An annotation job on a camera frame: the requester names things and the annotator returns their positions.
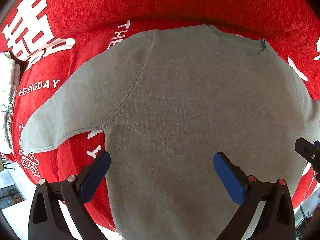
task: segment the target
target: screw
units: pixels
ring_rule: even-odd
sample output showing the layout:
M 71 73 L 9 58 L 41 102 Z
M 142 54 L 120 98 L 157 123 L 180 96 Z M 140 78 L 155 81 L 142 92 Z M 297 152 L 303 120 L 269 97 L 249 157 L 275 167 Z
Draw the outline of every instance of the screw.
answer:
M 45 183 L 45 179 L 39 179 L 38 184 L 43 185 Z
M 250 175 L 250 176 L 248 176 L 248 180 L 249 180 L 250 182 L 256 182 L 256 181 L 257 181 L 257 178 L 256 178 L 255 176 L 253 176 L 253 175 Z
M 68 177 L 68 181 L 69 181 L 69 182 L 73 182 L 75 179 L 76 179 L 76 176 L 75 176 L 75 175 L 70 175 L 70 176 Z
M 279 179 L 279 184 L 284 186 L 286 184 L 285 180 L 284 179 Z

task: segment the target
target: white pillow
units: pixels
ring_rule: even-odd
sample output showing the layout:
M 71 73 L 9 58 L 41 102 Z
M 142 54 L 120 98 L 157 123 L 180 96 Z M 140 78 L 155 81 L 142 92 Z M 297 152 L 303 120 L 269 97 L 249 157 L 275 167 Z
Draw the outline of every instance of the white pillow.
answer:
M 10 154 L 12 146 L 12 116 L 20 83 L 20 65 L 9 52 L 0 53 L 0 152 Z

